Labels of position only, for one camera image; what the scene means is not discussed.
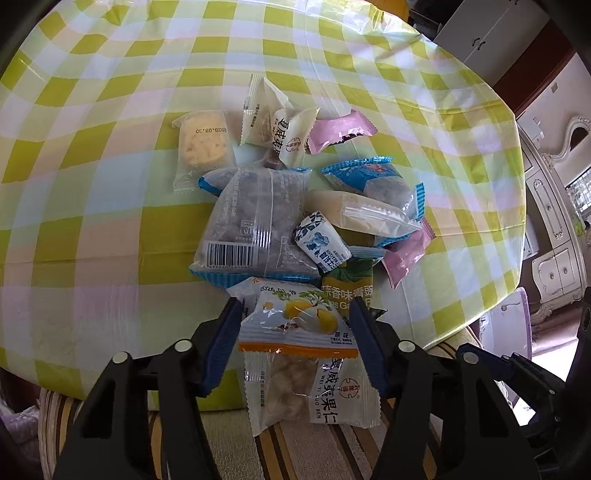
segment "white cabinet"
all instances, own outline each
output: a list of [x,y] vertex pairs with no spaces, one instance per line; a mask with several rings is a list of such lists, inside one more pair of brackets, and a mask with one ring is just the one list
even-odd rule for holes
[[542,301],[552,300],[563,294],[558,264],[554,252],[548,252],[532,262],[534,281],[540,289]]
[[489,85],[494,85],[517,61],[547,21],[548,15],[532,0],[511,3],[464,64]]
[[507,0],[463,1],[437,34],[435,43],[465,61],[510,4]]
[[552,247],[559,247],[569,239],[566,224],[548,178],[540,170],[526,181],[544,220]]
[[581,276],[572,241],[533,260],[534,281],[542,303],[581,287]]
[[[541,296],[539,310],[531,315],[532,325],[537,325],[553,310],[580,300],[587,287],[587,274],[564,186],[548,154],[540,154],[519,125],[517,130],[524,156],[525,184],[534,199],[527,203],[524,258],[535,255],[539,248],[534,248],[533,243],[540,234],[548,235],[551,246],[549,252],[531,261],[531,274]],[[533,225],[528,221],[534,213],[532,209],[539,211],[545,232],[541,231],[541,223],[536,225],[540,230],[532,231]]]
[[435,43],[494,85],[547,21],[534,0],[464,0]]

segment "clear plastic packet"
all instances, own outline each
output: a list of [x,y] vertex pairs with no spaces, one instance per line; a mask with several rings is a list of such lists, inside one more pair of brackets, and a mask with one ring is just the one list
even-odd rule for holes
[[190,112],[174,120],[173,126],[179,129],[175,191],[196,188],[208,171],[236,166],[224,112]]
[[[235,288],[231,295],[238,294],[238,290]],[[319,358],[358,355],[353,332],[318,288],[260,278],[244,284],[243,291],[254,292],[258,298],[255,308],[242,322],[238,335],[240,350]]]
[[240,145],[274,150],[287,167],[297,164],[319,108],[300,108],[263,75],[253,73],[244,102]]
[[[405,220],[418,222],[425,213],[425,187],[419,183],[411,188],[391,160],[391,157],[347,160],[323,168],[322,173],[336,188],[391,205],[400,210]],[[410,232],[383,235],[386,238],[376,239],[376,246],[398,241]]]
[[320,212],[304,218],[296,227],[294,237],[298,247],[322,272],[329,272],[351,258],[349,247]]
[[191,271],[220,287],[253,275],[317,279],[318,268],[293,243],[310,173],[239,168],[213,207]]
[[245,391],[253,436],[279,420],[366,429],[379,424],[379,394],[361,357],[247,352]]
[[351,110],[351,113],[331,120],[316,120],[306,145],[311,154],[321,152],[329,145],[336,145],[360,135],[370,137],[378,133],[367,117]]
[[[310,168],[298,167],[298,168],[280,168],[279,164],[270,163],[267,160],[259,160],[254,163],[257,167],[271,168],[272,170],[291,170],[291,171],[309,171]],[[238,171],[238,167],[220,168],[218,170],[212,170],[206,173],[203,177],[200,177],[197,181],[197,186],[206,192],[219,197],[222,190],[226,188],[226,185],[230,183],[230,180]]]
[[425,254],[425,249],[435,238],[435,233],[428,222],[423,219],[423,227],[418,232],[413,232],[408,238],[389,245],[386,255],[382,260],[390,285],[396,288],[417,265]]
[[321,211],[334,226],[371,235],[396,238],[421,229],[420,222],[409,220],[399,208],[356,193],[312,190],[304,207]]

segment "white snack packet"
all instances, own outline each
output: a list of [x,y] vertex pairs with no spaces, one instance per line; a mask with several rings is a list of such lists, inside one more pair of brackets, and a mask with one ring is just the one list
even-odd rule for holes
[[273,149],[287,167],[293,167],[305,153],[319,110],[300,108],[263,75],[253,73],[244,101],[240,145]]
[[295,242],[324,273],[351,258],[349,247],[320,212],[304,218],[294,233]]
[[196,182],[208,171],[236,166],[224,112],[190,112],[175,119],[173,126],[179,129],[175,191],[197,188]]

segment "plastic table cover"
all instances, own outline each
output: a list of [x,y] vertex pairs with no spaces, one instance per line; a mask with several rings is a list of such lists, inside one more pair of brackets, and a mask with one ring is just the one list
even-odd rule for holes
[[[515,118],[399,18],[362,0],[66,1],[0,80],[0,365],[82,398],[115,352],[161,352],[217,316],[226,293],[187,268],[215,198],[173,191],[171,121],[224,109],[237,142],[252,72],[320,118],[353,107],[378,128],[305,165],[391,155],[424,182],[437,239],[394,292],[383,271],[375,279],[402,337],[434,345],[514,290]],[[328,188],[317,171],[312,188]],[[206,408],[241,403],[228,393],[236,371],[234,358]]]

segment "ornate white furniture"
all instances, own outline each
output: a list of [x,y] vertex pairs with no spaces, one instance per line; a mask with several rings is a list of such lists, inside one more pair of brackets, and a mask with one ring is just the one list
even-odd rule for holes
[[[532,325],[543,322],[553,310],[580,300],[587,287],[583,253],[573,224],[578,216],[554,169],[556,164],[568,157],[571,136],[578,127],[587,132],[591,129],[587,119],[581,116],[573,118],[567,128],[563,148],[557,154],[539,153],[523,129],[518,127],[525,183],[540,211],[551,245],[551,250],[540,252],[541,255],[532,261],[532,275],[541,294],[540,308],[531,315]],[[531,243],[526,240],[526,250]]]

